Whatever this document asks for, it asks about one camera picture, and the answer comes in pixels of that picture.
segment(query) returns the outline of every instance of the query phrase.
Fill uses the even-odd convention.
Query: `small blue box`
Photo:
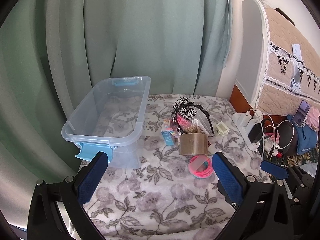
[[[164,123],[162,124],[161,133],[162,133],[162,136],[163,136],[165,143],[168,146],[174,145],[174,136],[170,133],[170,131],[167,130]]]

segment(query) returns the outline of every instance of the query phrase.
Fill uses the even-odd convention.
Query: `smartphone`
[[[297,110],[297,112],[294,114],[292,120],[298,125],[301,126],[305,118],[307,117],[307,114],[309,112],[310,105],[302,100],[300,103],[300,106]]]

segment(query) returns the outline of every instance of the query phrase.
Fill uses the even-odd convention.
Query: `cable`
[[[262,126],[262,122],[260,120],[261,116],[258,116],[258,114],[256,113],[256,110],[250,108],[250,110],[254,111],[254,114],[258,117],[259,121],[260,121],[260,125],[261,125],[261,131],[262,131],[262,160],[263,160],[263,153],[264,153],[264,132],[263,132],[263,126]]]
[[[272,148],[270,148],[270,150],[268,151],[268,155],[267,155],[267,159],[271,159],[272,154],[271,154],[270,158],[269,158],[269,154],[270,154],[270,152],[273,152],[273,150],[276,148],[276,140],[277,140],[277,134],[278,134],[278,132],[277,132],[277,130],[276,130],[275,124],[274,124],[271,116],[268,115],[268,114],[266,114],[266,116],[270,117],[271,122],[272,122],[272,126],[273,126],[273,131],[274,131],[274,134],[275,134],[275,140],[273,141],[273,146],[272,146]]]
[[[272,126],[271,124],[269,124],[269,125],[267,125],[267,126],[265,127],[265,129],[268,128],[269,126],[271,126],[271,127],[273,128],[273,126]]]
[[[280,124],[278,124],[278,127],[279,127],[279,125],[281,125],[281,124],[282,124],[283,122],[285,122],[285,121],[290,122],[289,120],[284,120],[284,121],[282,121]],[[282,148],[277,148],[277,147],[276,147],[276,149],[278,149],[278,150],[281,150],[281,149],[286,148],[287,146],[290,145],[290,143],[291,143],[292,140],[293,140],[293,136],[294,136],[294,126],[293,126],[293,123],[292,123],[292,122],[290,122],[290,123],[291,123],[291,125],[292,125],[292,138],[291,138],[290,142],[289,142],[286,146],[284,146],[284,147],[282,147]]]

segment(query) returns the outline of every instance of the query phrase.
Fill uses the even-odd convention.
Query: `round black object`
[[[291,143],[287,147],[279,150],[279,152],[281,152],[283,155],[286,155],[286,156],[297,155],[297,145],[298,145],[297,132],[294,130],[292,123],[290,121],[282,122],[278,127],[278,133],[280,136],[280,139],[279,139],[280,148],[286,146],[290,142],[293,134]]]

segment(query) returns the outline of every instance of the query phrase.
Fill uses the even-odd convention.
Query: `quilted cover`
[[[301,100],[320,108],[320,57],[285,17],[263,1],[268,34],[267,63],[256,108],[269,114],[294,114]],[[302,60],[292,52],[300,44]],[[295,76],[297,84],[292,84]]]

